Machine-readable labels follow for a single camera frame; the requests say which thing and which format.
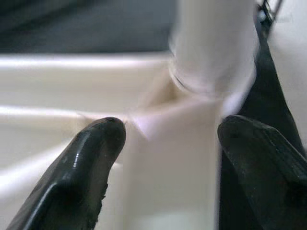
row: white sink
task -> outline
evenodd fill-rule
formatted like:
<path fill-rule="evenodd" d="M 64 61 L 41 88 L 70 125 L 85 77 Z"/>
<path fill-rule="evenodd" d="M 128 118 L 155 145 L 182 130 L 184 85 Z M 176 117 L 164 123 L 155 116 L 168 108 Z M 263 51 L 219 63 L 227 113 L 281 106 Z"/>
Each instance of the white sink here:
<path fill-rule="evenodd" d="M 73 136 L 116 116 L 127 141 L 97 230 L 213 230 L 221 101 L 176 90 L 168 54 L 0 57 L 0 228 Z"/>

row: blurred white cylinder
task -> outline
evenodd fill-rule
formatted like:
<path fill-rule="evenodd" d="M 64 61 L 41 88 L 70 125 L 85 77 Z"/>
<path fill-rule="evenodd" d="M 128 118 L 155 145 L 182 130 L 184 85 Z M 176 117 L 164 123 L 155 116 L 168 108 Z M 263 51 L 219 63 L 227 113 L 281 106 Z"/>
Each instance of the blurred white cylinder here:
<path fill-rule="evenodd" d="M 170 41 L 170 72 L 178 87 L 207 97 L 248 87 L 258 47 L 254 5 L 254 0 L 178 0 Z"/>

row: white pvc pipe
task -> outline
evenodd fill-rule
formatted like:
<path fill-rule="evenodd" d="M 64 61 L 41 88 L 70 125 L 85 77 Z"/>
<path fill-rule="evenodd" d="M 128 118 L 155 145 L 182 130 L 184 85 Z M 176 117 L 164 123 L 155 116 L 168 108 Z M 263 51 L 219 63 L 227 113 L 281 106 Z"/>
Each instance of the white pvc pipe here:
<path fill-rule="evenodd" d="M 170 41 L 177 86 L 207 97 L 244 90 L 254 78 L 254 0 L 178 0 Z"/>

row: white pipe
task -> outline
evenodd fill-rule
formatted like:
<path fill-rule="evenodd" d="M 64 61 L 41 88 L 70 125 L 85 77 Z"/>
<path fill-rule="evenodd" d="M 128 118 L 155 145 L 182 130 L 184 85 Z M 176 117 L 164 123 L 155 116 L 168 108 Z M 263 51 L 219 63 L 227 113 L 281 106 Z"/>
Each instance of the white pipe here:
<path fill-rule="evenodd" d="M 179 0 L 170 42 L 171 76 L 181 89 L 224 97 L 254 78 L 254 0 Z"/>

